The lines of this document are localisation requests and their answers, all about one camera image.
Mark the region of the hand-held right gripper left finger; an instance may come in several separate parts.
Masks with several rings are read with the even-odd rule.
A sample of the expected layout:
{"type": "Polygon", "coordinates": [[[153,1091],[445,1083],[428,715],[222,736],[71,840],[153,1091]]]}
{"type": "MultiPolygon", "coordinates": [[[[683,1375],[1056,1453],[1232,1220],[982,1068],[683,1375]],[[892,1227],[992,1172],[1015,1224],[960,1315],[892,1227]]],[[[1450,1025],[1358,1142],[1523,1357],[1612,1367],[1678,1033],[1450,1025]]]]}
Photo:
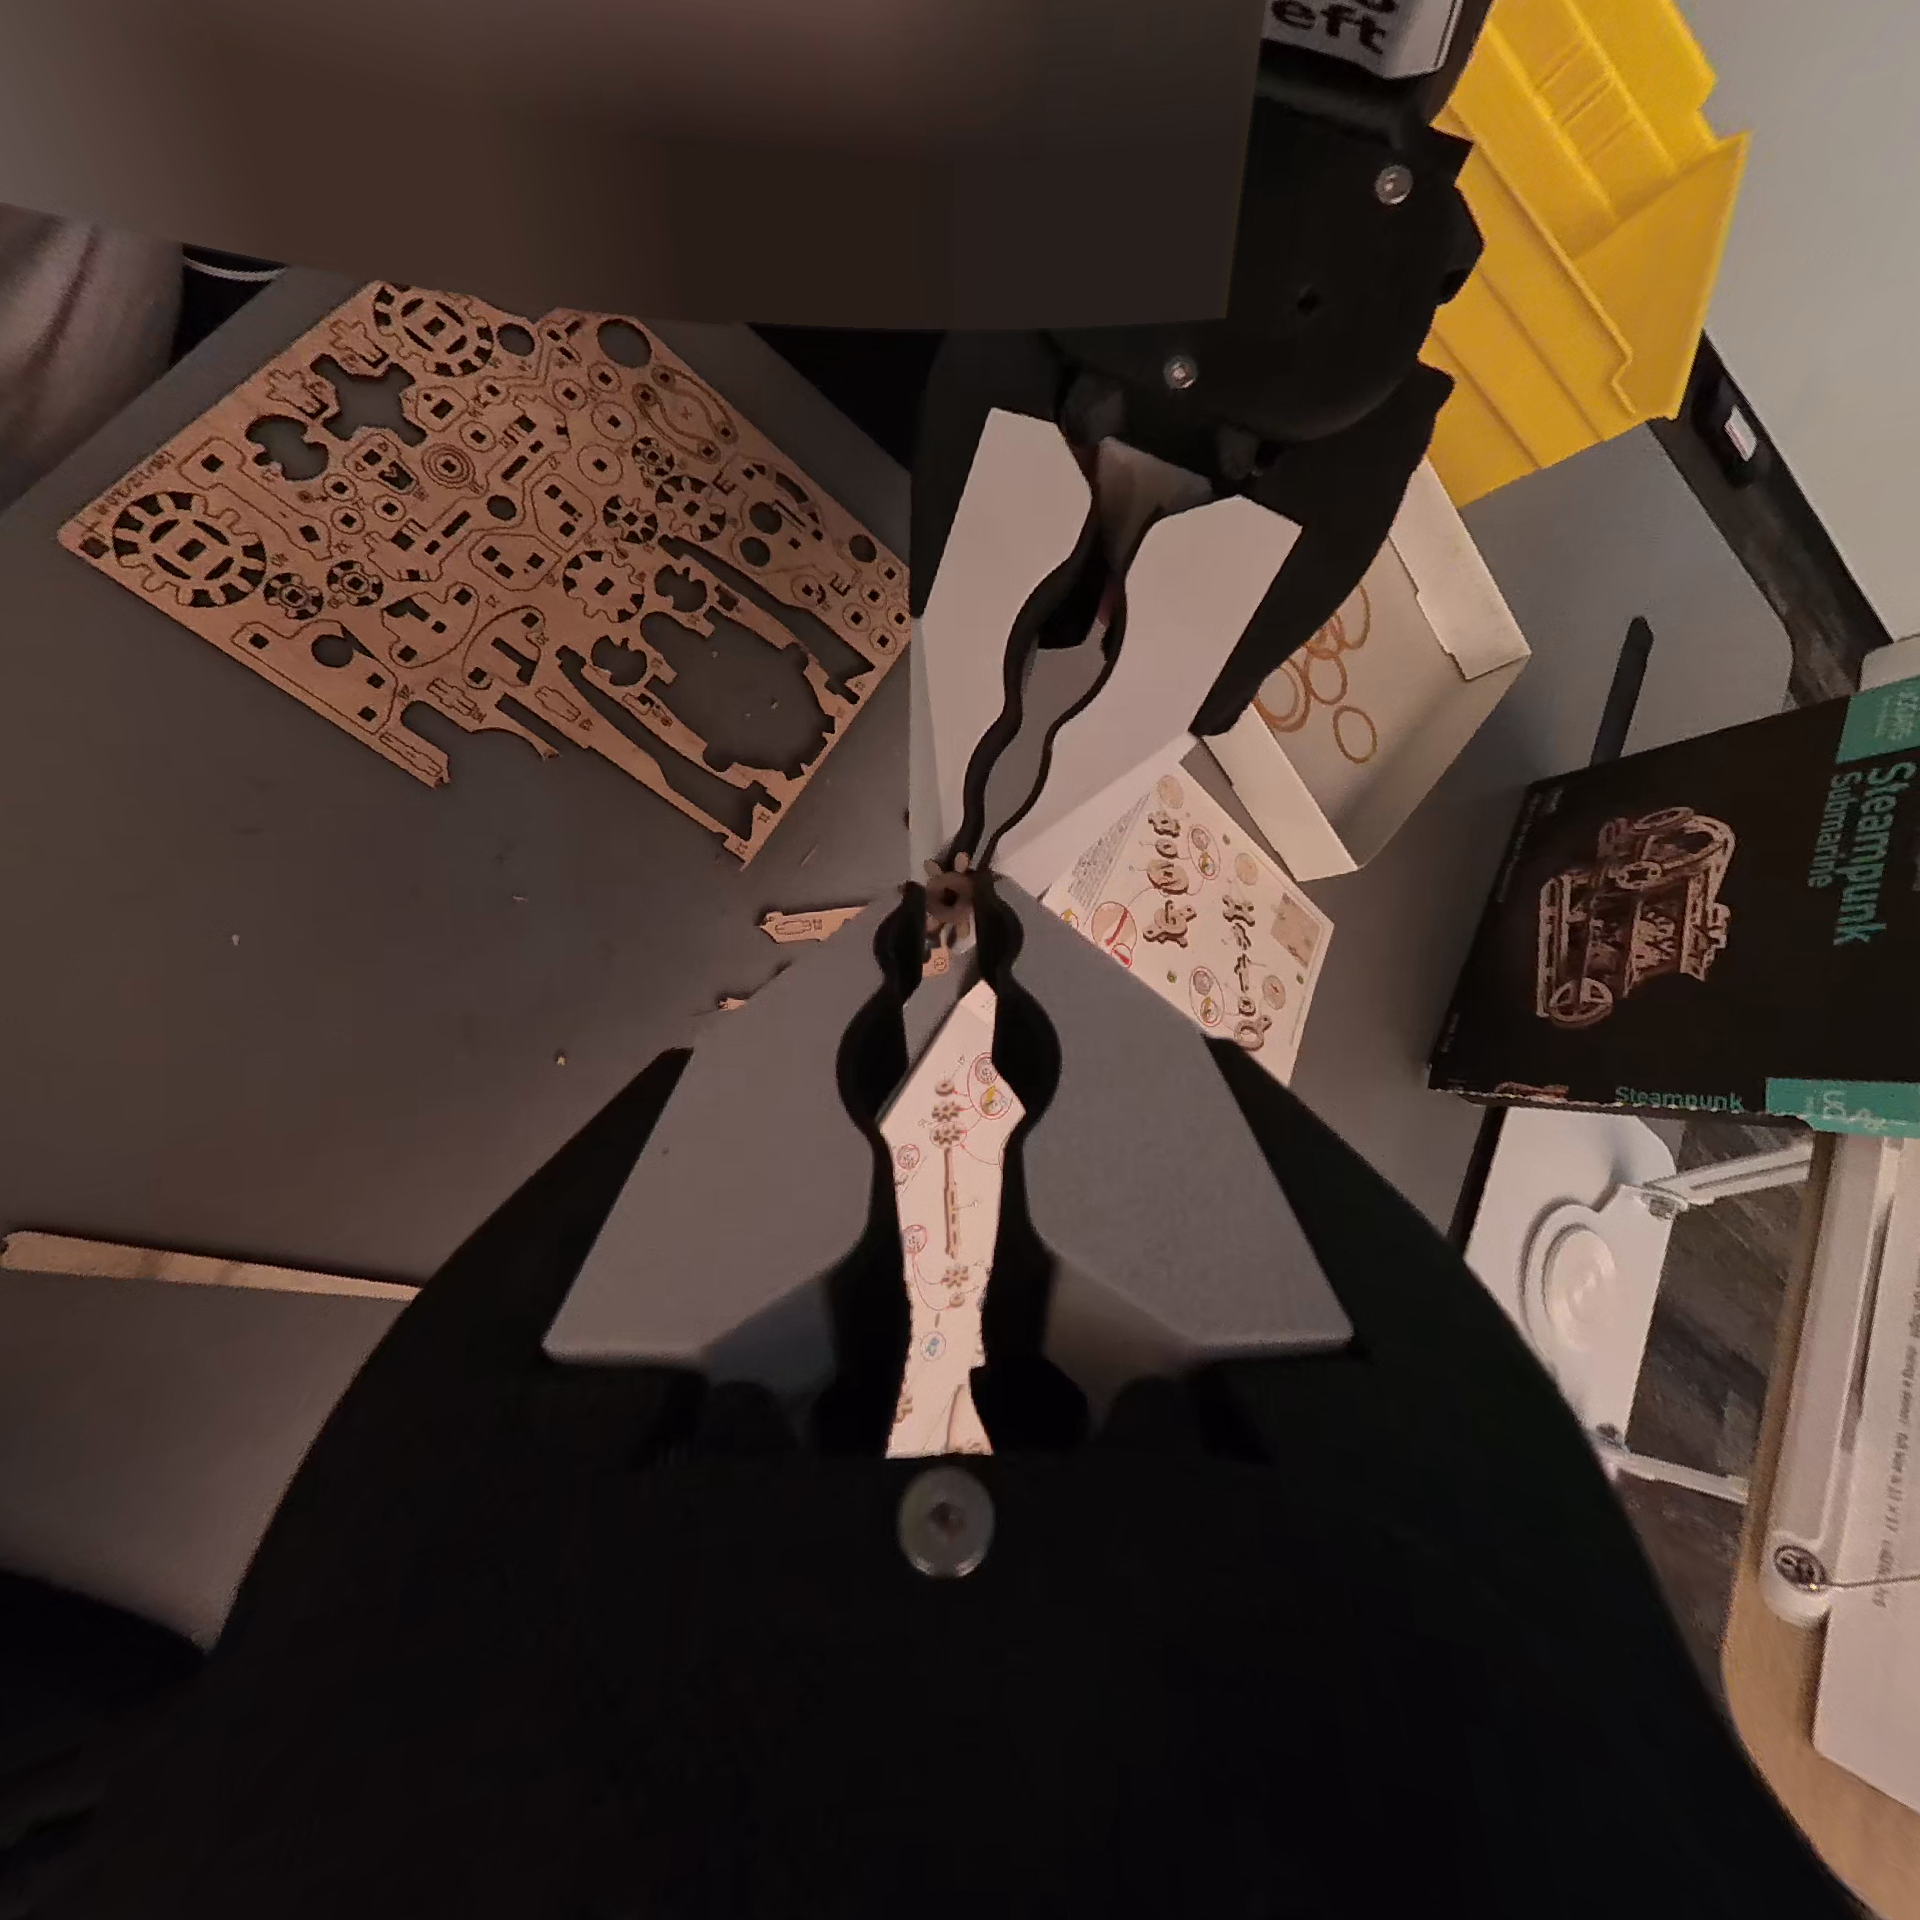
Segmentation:
{"type": "Polygon", "coordinates": [[[541,1354],[804,1405],[826,1453],[884,1453],[910,1309],[880,1118],[908,1073],[925,894],[861,910],[691,1045],[541,1354]]]}

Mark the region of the printed paper sheet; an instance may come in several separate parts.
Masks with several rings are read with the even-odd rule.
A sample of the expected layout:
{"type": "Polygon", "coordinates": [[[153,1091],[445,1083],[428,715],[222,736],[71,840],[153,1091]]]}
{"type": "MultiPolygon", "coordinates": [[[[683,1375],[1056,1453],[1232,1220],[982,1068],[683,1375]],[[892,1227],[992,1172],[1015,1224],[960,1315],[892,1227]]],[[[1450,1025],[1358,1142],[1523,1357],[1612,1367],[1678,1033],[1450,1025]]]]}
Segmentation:
{"type": "Polygon", "coordinates": [[[1879,1284],[1836,1549],[1814,1747],[1918,1811],[1918,1280],[1879,1284]]]}

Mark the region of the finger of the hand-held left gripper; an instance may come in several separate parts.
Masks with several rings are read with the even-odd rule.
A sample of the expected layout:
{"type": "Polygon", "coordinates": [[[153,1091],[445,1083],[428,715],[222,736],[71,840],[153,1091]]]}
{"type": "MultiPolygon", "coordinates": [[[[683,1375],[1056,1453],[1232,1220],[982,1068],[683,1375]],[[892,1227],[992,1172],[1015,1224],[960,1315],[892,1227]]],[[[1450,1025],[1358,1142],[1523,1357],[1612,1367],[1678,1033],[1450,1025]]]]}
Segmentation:
{"type": "Polygon", "coordinates": [[[1068,872],[1121,807],[1120,443],[989,411],[912,641],[910,853],[1068,872]]]}
{"type": "Polygon", "coordinates": [[[1050,735],[1032,804],[977,864],[1051,884],[1193,744],[1193,722],[1301,530],[1254,501],[1164,516],[1123,576],[1115,662],[1050,735]]]}

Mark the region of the white cardboard box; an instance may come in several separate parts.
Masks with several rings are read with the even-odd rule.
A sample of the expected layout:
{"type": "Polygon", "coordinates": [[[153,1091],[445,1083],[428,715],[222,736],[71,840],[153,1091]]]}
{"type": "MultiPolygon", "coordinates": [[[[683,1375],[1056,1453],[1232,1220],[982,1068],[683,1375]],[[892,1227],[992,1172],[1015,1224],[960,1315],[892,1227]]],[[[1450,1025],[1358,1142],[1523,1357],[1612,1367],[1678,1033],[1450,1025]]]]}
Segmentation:
{"type": "Polygon", "coordinates": [[[1346,765],[1322,732],[1270,735],[1254,700],[1279,667],[1244,716],[1207,740],[1238,803],[1297,883],[1346,877],[1374,860],[1530,661],[1523,631],[1430,460],[1408,479],[1359,587],[1372,601],[1372,634],[1356,659],[1354,692],[1377,729],[1372,762],[1346,765]]]}

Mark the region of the yellow plastic bin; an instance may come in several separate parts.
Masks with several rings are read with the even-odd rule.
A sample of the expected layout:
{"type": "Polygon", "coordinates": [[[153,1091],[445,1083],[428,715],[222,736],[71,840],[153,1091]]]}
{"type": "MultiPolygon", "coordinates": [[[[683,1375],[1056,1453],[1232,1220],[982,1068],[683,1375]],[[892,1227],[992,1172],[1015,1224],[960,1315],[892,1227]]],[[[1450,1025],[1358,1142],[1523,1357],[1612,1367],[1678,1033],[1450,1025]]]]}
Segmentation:
{"type": "Polygon", "coordinates": [[[1747,157],[1714,88],[1678,5],[1491,5],[1435,123],[1482,236],[1422,351],[1455,508],[1684,411],[1747,157]]]}

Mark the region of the black model kit box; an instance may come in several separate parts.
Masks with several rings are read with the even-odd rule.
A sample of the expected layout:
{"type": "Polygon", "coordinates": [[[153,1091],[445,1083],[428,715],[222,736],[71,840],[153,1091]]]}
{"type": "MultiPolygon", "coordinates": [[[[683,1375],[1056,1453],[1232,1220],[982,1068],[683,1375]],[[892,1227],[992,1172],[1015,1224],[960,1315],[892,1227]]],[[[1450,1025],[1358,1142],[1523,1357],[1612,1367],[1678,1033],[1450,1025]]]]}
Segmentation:
{"type": "Polygon", "coordinates": [[[1915,1141],[1915,682],[1534,783],[1427,1086],[1915,1141]]]}

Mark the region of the large plywood parts sheet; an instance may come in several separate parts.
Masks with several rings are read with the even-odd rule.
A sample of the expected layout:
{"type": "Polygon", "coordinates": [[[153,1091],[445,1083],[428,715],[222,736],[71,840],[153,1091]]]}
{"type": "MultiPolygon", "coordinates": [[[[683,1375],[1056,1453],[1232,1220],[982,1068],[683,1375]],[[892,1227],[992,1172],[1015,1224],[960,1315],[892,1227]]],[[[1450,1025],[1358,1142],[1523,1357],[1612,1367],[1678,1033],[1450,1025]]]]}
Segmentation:
{"type": "Polygon", "coordinates": [[[739,867],[910,641],[908,571],[628,314],[375,280],[144,457],[59,545],[428,789],[467,736],[618,768],[739,867]],[[715,749],[659,620],[751,637],[804,751],[715,749]]]}

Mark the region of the long wooden stick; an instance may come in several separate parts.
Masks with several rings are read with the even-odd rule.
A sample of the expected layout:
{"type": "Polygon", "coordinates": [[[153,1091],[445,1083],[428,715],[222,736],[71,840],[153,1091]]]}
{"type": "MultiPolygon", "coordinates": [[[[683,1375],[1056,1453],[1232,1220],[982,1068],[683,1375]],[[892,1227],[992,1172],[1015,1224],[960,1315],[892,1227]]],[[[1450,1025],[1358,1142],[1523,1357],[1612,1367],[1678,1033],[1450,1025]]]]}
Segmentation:
{"type": "Polygon", "coordinates": [[[2,1241],[2,1271],[123,1284],[172,1284],[302,1298],[408,1304],[420,1287],[259,1263],[132,1246],[96,1239],[14,1231],[2,1241]]]}

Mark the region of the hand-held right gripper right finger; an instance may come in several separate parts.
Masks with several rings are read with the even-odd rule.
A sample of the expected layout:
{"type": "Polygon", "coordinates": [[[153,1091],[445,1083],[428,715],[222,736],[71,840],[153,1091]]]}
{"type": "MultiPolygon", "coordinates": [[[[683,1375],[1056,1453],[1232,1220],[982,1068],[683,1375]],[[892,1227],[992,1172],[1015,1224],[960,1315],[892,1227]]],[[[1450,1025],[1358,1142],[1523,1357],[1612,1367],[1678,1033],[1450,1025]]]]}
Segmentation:
{"type": "Polygon", "coordinates": [[[1221,1059],[1009,881],[974,900],[1004,1151],[972,1405],[992,1444],[1080,1444],[1140,1381],[1332,1354],[1347,1313],[1221,1059]]]}

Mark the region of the instruction booklet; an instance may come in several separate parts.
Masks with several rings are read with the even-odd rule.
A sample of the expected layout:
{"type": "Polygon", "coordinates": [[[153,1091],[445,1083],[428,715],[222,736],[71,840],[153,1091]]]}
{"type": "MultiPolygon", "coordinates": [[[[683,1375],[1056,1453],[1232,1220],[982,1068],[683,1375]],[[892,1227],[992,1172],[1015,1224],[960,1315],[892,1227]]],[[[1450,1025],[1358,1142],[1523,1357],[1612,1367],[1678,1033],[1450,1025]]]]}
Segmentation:
{"type": "MultiPolygon", "coordinates": [[[[1164,776],[1037,900],[1101,957],[1286,1089],[1332,921],[1190,776],[1164,776]]],[[[975,1413],[1002,1165],[1024,1116],[972,985],[880,1118],[894,1169],[908,1357],[890,1459],[994,1450],[975,1413]]]]}

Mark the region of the black pen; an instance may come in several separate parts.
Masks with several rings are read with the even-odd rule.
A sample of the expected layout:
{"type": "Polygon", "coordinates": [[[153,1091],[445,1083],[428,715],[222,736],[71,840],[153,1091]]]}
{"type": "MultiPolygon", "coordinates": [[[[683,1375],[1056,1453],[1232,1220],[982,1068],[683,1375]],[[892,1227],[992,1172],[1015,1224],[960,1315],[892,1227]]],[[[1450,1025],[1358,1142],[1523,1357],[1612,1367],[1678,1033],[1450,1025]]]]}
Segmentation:
{"type": "Polygon", "coordinates": [[[1625,753],[1654,650],[1654,631],[1643,615],[1629,618],[1596,721],[1587,767],[1618,762],[1625,753]]]}

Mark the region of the small plywood sheet fragment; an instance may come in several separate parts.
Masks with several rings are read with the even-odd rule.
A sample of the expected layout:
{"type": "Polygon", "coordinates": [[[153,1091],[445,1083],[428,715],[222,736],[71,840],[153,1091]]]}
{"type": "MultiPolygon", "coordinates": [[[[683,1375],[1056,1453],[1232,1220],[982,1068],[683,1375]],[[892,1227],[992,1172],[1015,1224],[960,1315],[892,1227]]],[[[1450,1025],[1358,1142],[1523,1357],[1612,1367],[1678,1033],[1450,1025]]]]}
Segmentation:
{"type": "MultiPolygon", "coordinates": [[[[758,922],[758,932],[782,955],[788,949],[813,949],[826,945],[835,937],[843,926],[858,921],[869,903],[840,904],[828,908],[808,908],[808,910],[782,910],[769,908],[758,922]]],[[[763,987],[769,987],[771,981],[780,979],[793,965],[791,957],[780,959],[773,973],[768,974],[763,987]]],[[[743,994],[722,994],[713,1003],[713,1012],[734,1012],[750,1004],[758,994],[758,988],[747,988],[743,994]]]]}

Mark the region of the pile of rubber bands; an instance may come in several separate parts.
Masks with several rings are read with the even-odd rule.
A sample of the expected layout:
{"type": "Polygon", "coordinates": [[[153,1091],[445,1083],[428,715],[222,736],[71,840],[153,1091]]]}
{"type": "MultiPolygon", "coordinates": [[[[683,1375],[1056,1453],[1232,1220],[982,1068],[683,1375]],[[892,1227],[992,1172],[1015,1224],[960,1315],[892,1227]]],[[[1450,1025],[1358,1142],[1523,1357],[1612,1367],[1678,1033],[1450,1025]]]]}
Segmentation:
{"type": "Polygon", "coordinates": [[[1254,710],[1278,740],[1323,735],[1350,767],[1380,753],[1380,729],[1356,696],[1356,659],[1374,634],[1374,602],[1358,587],[1261,685],[1254,710]]]}

